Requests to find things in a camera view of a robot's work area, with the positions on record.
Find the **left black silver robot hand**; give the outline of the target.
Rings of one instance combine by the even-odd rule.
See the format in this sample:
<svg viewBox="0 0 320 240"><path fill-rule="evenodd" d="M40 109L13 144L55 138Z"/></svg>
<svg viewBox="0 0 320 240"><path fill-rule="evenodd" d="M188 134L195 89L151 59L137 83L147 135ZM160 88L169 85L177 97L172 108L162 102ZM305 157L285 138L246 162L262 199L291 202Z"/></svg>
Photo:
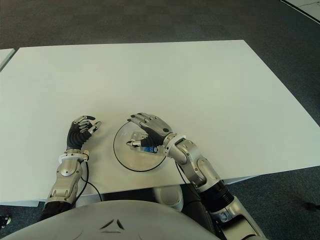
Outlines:
<svg viewBox="0 0 320 240"><path fill-rule="evenodd" d="M96 132L102 122L92 123L96 118L82 115L73 120L66 138L66 150L81 150L84 143Z"/></svg>

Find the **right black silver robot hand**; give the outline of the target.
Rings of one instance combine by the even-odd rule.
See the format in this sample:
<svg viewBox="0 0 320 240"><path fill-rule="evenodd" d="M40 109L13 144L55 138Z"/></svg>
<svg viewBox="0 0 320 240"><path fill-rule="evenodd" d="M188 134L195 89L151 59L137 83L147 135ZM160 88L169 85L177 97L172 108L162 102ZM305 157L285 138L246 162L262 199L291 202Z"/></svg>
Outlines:
<svg viewBox="0 0 320 240"><path fill-rule="evenodd" d="M147 133L147 137L139 140L130 140L128 145L137 147L157 147L164 144L167 135L171 134L172 128L158 116L147 113L132 114L128 122L136 124Z"/></svg>

